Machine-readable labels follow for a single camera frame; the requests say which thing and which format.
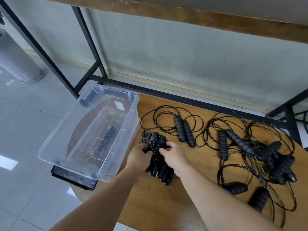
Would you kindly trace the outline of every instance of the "gray floor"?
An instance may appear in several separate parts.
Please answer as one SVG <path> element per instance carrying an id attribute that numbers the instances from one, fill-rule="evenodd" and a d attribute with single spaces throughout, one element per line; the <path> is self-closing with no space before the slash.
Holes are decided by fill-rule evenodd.
<path id="1" fill-rule="evenodd" d="M 75 98 L 40 58 L 33 59 L 45 70 L 45 76 L 38 82 L 24 84 L 5 71 L 0 73 L 0 231 L 47 231 L 81 204 L 68 183 L 50 175 L 52 165 L 38 158 L 40 147 L 61 117 L 68 112 Z M 59 67 L 73 86 L 87 71 L 67 64 L 59 64 Z M 127 81 L 119 77 L 114 79 Z M 130 82 L 264 115 L 168 89 Z M 89 81 L 83 90 L 92 84 L 95 82 Z M 302 126 L 300 131 L 304 147 L 307 147 L 307 136 Z M 133 231 L 120 223 L 115 230 Z"/>

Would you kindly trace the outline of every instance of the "person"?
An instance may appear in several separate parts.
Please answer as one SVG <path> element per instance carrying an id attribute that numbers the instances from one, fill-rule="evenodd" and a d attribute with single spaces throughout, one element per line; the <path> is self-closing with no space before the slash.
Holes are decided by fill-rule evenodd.
<path id="1" fill-rule="evenodd" d="M 181 146 L 159 149 L 166 163 L 181 179 L 207 228 L 211 230 L 281 230 L 262 214 L 229 194 L 190 165 Z M 58 222 L 51 231 L 112 231 L 137 178 L 150 164 L 152 152 L 146 144 L 134 147 L 125 168 L 100 191 Z"/>

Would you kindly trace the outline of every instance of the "wooden beam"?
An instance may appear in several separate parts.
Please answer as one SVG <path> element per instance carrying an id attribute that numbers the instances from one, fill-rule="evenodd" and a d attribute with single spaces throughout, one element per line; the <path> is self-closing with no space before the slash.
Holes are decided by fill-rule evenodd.
<path id="1" fill-rule="evenodd" d="M 103 11 L 190 23 L 226 31 L 308 43 L 308 26 L 267 19 L 171 7 L 132 0 L 49 0 Z"/>

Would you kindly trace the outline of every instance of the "baseboard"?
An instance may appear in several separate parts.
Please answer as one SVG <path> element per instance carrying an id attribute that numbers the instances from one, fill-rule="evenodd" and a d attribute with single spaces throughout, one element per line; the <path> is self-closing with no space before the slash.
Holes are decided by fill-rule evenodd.
<path id="1" fill-rule="evenodd" d="M 29 55 L 38 57 L 38 54 L 34 51 L 25 50 L 25 52 Z M 86 63 L 83 63 L 83 62 L 76 62 L 76 61 L 72 61 L 72 60 L 65 59 L 65 58 L 56 58 L 56 60 L 58 62 L 63 62 L 63 63 L 66 63 L 66 64 L 79 66 L 79 67 L 83 67 L 83 68 L 87 68 L 87 69 L 90 69 L 91 66 L 92 66 L 92 65 L 89 65 L 89 64 L 86 64 Z M 251 109 L 251 110 L 255 110 L 255 111 L 259 111 L 259 112 L 263 112 L 263 113 L 268 113 L 268 112 L 271 111 L 269 108 L 266 108 L 266 107 L 248 104 L 248 103 L 245 103 L 245 102 L 231 100 L 231 99 L 227 99 L 227 98 L 223 98 L 223 97 L 219 97 L 219 96 L 214 96 L 214 95 L 210 95 L 210 94 L 199 92 L 199 91 L 194 91 L 194 90 L 187 89 L 187 88 L 182 88 L 182 87 L 178 87 L 178 86 L 174 86 L 174 85 L 165 84 L 165 83 L 162 83 L 162 82 L 156 82 L 156 81 L 153 81 L 153 80 L 133 76 L 133 75 L 126 74 L 126 73 L 117 72 L 117 71 L 114 71 L 114 70 L 108 70 L 107 69 L 106 72 L 107 72 L 107 74 L 115 75 L 115 76 L 118 76 L 118 77 L 131 79 L 131 80 L 134 80 L 134 81 L 138 81 L 138 82 L 142 82 L 142 83 L 146 83 L 146 84 L 150 84 L 150 85 L 154 85 L 154 86 L 158 86 L 158 87 L 162 87 L 162 88 L 186 93 L 186 94 L 197 96 L 197 97 L 206 98 L 206 99 L 209 99 L 209 100 L 222 102 L 222 103 L 225 103 L 225 104 L 235 105 L 235 106 L 238 106 L 238 107 L 241 107 L 241 108 Z"/>

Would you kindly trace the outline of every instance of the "clear plastic container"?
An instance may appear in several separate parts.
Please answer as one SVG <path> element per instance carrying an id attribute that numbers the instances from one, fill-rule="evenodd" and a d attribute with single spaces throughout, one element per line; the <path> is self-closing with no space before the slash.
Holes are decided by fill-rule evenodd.
<path id="1" fill-rule="evenodd" d="M 140 119 L 135 92 L 103 85 L 80 96 L 39 151 L 39 158 L 88 178 L 114 178 Z"/>

